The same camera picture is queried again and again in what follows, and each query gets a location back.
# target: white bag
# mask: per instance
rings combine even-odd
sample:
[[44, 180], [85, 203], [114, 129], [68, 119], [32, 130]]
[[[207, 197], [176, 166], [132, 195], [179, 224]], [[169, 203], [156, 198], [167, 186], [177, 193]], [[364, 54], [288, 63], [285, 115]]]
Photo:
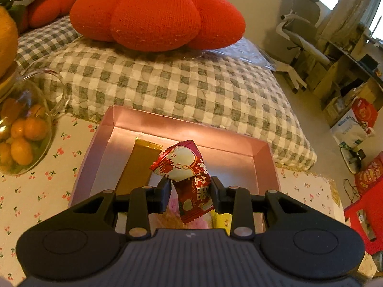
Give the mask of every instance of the white bag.
[[372, 128], [364, 129], [361, 126], [352, 109], [332, 127], [331, 132], [339, 146], [347, 150], [355, 148], [368, 137], [375, 136]]

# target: plush toy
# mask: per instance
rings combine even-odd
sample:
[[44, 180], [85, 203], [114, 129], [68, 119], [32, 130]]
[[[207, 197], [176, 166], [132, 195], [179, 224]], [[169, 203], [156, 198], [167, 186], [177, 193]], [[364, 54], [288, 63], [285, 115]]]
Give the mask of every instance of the plush toy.
[[70, 20], [88, 38], [153, 52], [226, 47], [246, 26], [226, 0], [77, 0]]
[[67, 15], [76, 0], [35, 0], [28, 5], [28, 26], [39, 28]]

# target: gray checkered blanket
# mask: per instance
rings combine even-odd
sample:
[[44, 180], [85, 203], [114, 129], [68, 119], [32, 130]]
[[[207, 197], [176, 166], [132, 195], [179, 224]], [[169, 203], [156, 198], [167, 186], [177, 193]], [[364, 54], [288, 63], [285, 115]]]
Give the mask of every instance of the gray checkered blanket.
[[[67, 28], [62, 33], [72, 35]], [[265, 140], [277, 163], [308, 169], [316, 162], [269, 70], [213, 53], [188, 55], [137, 53], [81, 37], [30, 68], [61, 72], [69, 92], [66, 111], [84, 119], [101, 120], [110, 105], [124, 105]], [[59, 98], [55, 79], [35, 82], [51, 102]]]
[[20, 36], [16, 61], [26, 69], [35, 60], [49, 55], [81, 36], [70, 24], [69, 16]]

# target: office chair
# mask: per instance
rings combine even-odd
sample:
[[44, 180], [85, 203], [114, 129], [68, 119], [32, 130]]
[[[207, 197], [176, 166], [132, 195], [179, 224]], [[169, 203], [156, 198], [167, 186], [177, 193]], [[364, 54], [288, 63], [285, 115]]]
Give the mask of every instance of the office chair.
[[318, 1], [319, 0], [294, 0], [290, 13], [288, 15], [282, 15], [282, 22], [276, 27], [276, 32], [279, 35], [296, 45], [288, 49], [299, 48], [298, 53], [289, 65], [280, 61], [275, 62], [277, 71], [289, 73], [294, 85], [293, 92], [295, 93], [299, 89], [299, 84], [302, 86], [302, 90], [307, 88], [306, 83], [294, 70], [298, 56], [302, 51], [307, 51], [313, 55], [313, 57], [324, 66], [330, 65], [330, 60], [325, 54], [313, 45], [316, 43], [315, 37], [317, 35], [317, 27], [315, 27], [315, 25], [318, 22], [321, 12], [317, 4]]

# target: pink box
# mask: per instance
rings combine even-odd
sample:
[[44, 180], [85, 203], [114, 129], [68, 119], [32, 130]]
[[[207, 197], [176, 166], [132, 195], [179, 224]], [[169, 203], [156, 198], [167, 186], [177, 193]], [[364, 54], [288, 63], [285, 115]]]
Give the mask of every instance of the pink box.
[[[114, 105], [105, 113], [89, 145], [72, 191], [72, 205], [116, 187], [137, 137], [162, 144], [164, 149], [191, 139], [198, 146], [209, 174], [218, 176], [224, 186], [244, 187], [251, 194], [280, 190], [267, 142]], [[153, 174], [149, 184], [156, 186], [160, 178]]]

